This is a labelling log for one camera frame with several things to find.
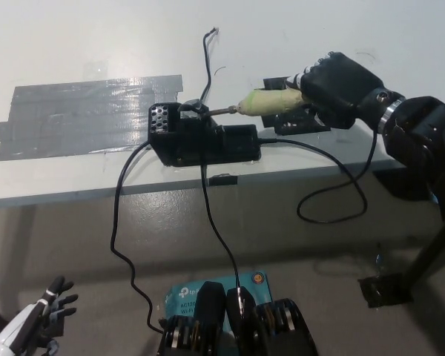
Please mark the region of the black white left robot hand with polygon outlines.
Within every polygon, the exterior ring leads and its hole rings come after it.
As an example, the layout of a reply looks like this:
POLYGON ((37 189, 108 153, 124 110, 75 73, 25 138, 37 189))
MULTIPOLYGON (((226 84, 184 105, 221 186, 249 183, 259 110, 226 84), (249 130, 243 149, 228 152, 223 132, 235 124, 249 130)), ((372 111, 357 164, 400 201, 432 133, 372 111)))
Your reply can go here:
POLYGON ((63 276, 58 276, 45 292, 51 299, 45 308, 37 339, 37 346, 45 350, 44 355, 57 354, 59 350, 57 338, 64 335, 65 318, 76 312, 76 308, 66 309, 66 305, 75 302, 79 296, 77 294, 63 296, 72 287, 73 282, 67 282, 63 276))

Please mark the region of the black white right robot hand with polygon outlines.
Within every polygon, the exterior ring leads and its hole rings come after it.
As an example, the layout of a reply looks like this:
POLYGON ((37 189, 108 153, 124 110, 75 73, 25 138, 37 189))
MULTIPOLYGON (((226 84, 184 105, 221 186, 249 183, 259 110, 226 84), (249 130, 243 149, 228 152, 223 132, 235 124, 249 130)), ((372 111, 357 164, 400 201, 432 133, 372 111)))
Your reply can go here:
POLYGON ((298 89, 319 110, 322 122, 349 129, 357 119, 378 130, 386 109, 402 96, 341 52, 330 52, 311 67, 286 79, 286 87, 298 89))

